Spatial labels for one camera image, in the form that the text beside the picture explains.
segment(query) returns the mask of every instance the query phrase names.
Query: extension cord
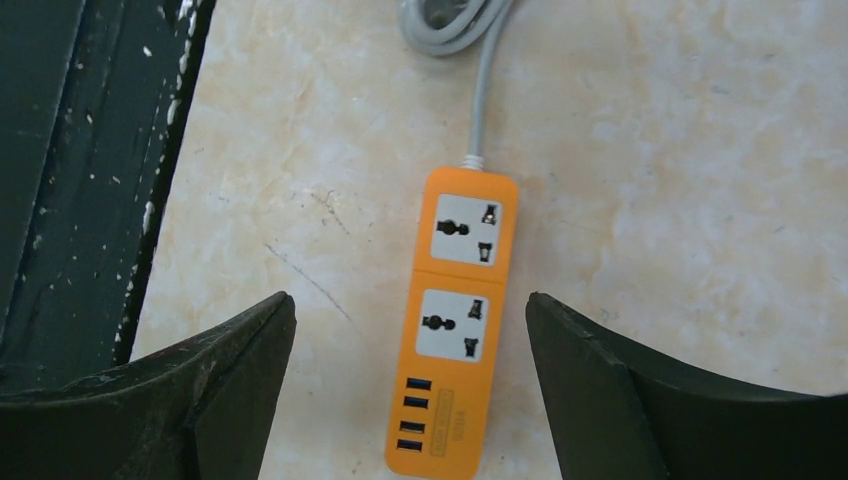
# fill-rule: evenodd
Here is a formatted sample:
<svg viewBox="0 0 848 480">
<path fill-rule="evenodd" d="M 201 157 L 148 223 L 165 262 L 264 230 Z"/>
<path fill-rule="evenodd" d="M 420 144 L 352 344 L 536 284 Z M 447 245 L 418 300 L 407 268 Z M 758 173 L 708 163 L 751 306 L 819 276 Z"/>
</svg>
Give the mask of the extension cord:
<svg viewBox="0 0 848 480">
<path fill-rule="evenodd" d="M 519 193 L 509 177 L 482 171 L 483 114 L 495 45 L 511 5 L 401 5 L 404 38 L 423 53 L 455 53 L 488 32 L 468 155 L 462 168 L 435 170 L 424 190 L 386 435 L 386 464 L 403 475 L 468 480 L 483 454 Z M 445 25 L 423 18 L 440 12 Z"/>
</svg>

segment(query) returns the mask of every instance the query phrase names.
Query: white paint speck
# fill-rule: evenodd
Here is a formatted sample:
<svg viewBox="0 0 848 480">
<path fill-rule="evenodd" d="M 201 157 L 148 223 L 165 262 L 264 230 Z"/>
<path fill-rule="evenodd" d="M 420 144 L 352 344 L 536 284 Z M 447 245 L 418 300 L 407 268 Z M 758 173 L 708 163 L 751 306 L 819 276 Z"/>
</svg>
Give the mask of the white paint speck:
<svg viewBox="0 0 848 480">
<path fill-rule="evenodd" d="M 179 104 L 179 100 L 171 100 L 171 105 L 168 107 L 168 125 L 174 123 L 174 115 L 177 113 L 177 106 Z"/>
<path fill-rule="evenodd" d="M 197 26 L 197 12 L 191 12 L 191 17 L 188 19 L 188 36 L 194 35 L 194 27 Z"/>
<path fill-rule="evenodd" d="M 147 229 L 150 228 L 150 216 L 153 215 L 153 202 L 147 202 L 144 204 L 144 216 L 141 217 L 141 230 L 142 234 L 147 234 Z"/>
<path fill-rule="evenodd" d="M 188 52 L 180 57 L 180 73 L 185 73 L 186 66 L 188 66 Z"/>
<path fill-rule="evenodd" d="M 191 0 L 183 0 L 180 4 L 180 11 L 177 13 L 177 20 L 182 20 L 188 15 L 188 11 L 191 9 Z"/>
</svg>

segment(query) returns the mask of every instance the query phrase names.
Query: usb port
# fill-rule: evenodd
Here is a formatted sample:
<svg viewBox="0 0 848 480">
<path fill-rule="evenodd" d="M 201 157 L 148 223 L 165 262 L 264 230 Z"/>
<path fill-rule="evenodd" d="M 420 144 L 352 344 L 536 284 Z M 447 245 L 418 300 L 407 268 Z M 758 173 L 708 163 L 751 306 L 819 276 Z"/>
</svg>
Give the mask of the usb port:
<svg viewBox="0 0 848 480">
<path fill-rule="evenodd" d="M 417 422 L 400 421 L 400 430 L 409 433 L 424 433 L 424 424 Z"/>
<path fill-rule="evenodd" d="M 421 442 L 413 442 L 412 440 L 398 440 L 399 450 L 412 450 L 414 452 L 421 451 Z"/>
<path fill-rule="evenodd" d="M 407 378 L 406 388 L 417 388 L 418 390 L 430 390 L 430 385 L 433 382 L 430 380 L 421 380 L 420 378 Z"/>
<path fill-rule="evenodd" d="M 426 398 L 403 397 L 404 407 L 427 408 L 428 403 L 430 403 L 430 400 L 427 400 Z"/>
</svg>

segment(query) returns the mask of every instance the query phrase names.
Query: cable strain relief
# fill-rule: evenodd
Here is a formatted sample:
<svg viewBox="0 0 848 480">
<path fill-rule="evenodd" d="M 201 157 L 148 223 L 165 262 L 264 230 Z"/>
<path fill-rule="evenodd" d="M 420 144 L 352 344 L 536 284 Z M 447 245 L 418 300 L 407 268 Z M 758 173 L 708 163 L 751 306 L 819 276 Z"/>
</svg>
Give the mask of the cable strain relief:
<svg viewBox="0 0 848 480">
<path fill-rule="evenodd" d="M 465 156 L 465 161 L 462 162 L 462 168 L 469 170 L 483 171 L 483 157 L 479 155 L 468 154 Z"/>
</svg>

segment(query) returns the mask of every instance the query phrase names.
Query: socket hole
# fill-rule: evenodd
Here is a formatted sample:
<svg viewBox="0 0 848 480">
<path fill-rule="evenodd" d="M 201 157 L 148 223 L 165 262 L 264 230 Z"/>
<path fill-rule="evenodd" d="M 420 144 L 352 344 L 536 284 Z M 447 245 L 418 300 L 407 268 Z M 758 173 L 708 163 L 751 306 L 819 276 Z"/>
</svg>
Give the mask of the socket hole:
<svg viewBox="0 0 848 480">
<path fill-rule="evenodd" d="M 436 224 L 436 230 L 444 233 L 445 235 L 453 235 L 456 233 L 460 235 L 468 235 L 468 233 L 470 232 L 468 225 L 464 223 L 457 224 L 453 220 L 445 220 L 444 222 L 438 222 Z"/>
<path fill-rule="evenodd" d="M 398 440 L 398 449 L 399 450 L 411 450 L 414 452 L 421 451 L 422 444 L 421 442 L 413 442 L 412 440 Z"/>
<path fill-rule="evenodd" d="M 465 356 L 474 358 L 477 353 L 477 344 L 480 343 L 479 338 L 466 338 L 465 339 Z"/>
<path fill-rule="evenodd" d="M 492 255 L 492 244 L 477 242 L 477 248 L 480 249 L 480 261 L 483 263 L 489 263 L 489 257 Z"/>
<path fill-rule="evenodd" d="M 474 300 L 471 304 L 471 310 L 468 312 L 468 318 L 483 318 L 483 300 Z"/>
<path fill-rule="evenodd" d="M 498 218 L 496 216 L 497 211 L 498 211 L 497 205 L 489 204 L 489 206 L 486 207 L 486 213 L 483 214 L 483 219 L 481 220 L 481 222 L 489 224 L 489 225 L 494 225 L 494 224 L 498 223 Z"/>
<path fill-rule="evenodd" d="M 456 328 L 455 321 L 451 319 L 443 320 L 442 317 L 438 315 L 424 317 L 424 319 L 421 321 L 421 325 L 424 325 L 430 330 L 438 330 L 442 327 L 444 327 L 445 330 L 453 330 L 454 328 Z"/>
<path fill-rule="evenodd" d="M 406 388 L 414 388 L 417 390 L 430 390 L 433 382 L 430 380 L 422 380 L 420 378 L 409 377 L 406 379 Z"/>
</svg>

